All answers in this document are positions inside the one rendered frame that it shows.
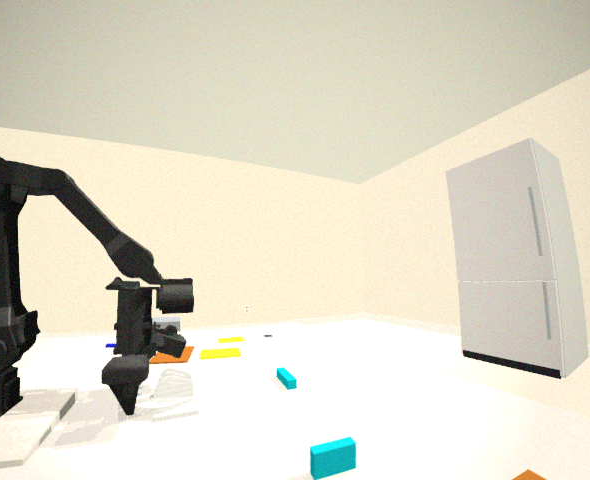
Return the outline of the cyan rectangular block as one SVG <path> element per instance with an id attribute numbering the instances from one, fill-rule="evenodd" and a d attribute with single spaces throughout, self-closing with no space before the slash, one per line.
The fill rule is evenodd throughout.
<path id="1" fill-rule="evenodd" d="M 310 447 L 310 473 L 314 480 L 355 469 L 356 445 L 351 437 L 347 437 Z"/>

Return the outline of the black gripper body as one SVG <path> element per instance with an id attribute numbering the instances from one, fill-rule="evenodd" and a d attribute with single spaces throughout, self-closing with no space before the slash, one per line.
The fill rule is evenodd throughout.
<path id="1" fill-rule="evenodd" d="M 113 357 L 101 370 L 101 384 L 125 383 L 148 379 L 150 359 L 145 355 L 151 339 L 152 314 L 144 317 L 117 316 L 114 323 L 116 346 Z"/>

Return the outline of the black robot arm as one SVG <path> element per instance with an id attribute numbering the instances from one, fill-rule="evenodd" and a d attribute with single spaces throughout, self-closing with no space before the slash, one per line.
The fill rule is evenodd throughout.
<path id="1" fill-rule="evenodd" d="M 160 285 L 115 277 L 105 289 L 118 290 L 116 316 L 151 315 L 153 290 L 162 314 L 194 312 L 193 279 L 163 278 L 153 253 L 122 232 L 65 171 L 0 157 L 0 417 L 23 400 L 18 367 L 12 365 L 41 332 L 37 310 L 27 311 L 20 292 L 18 215 L 29 195 L 54 195 L 99 240 L 122 275 Z"/>

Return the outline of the cyan rectangular bar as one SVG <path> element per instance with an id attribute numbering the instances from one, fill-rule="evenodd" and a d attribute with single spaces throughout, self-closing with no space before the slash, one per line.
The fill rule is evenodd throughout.
<path id="1" fill-rule="evenodd" d="M 284 384 L 287 390 L 297 388 L 297 379 L 284 367 L 277 368 L 277 378 Z"/>

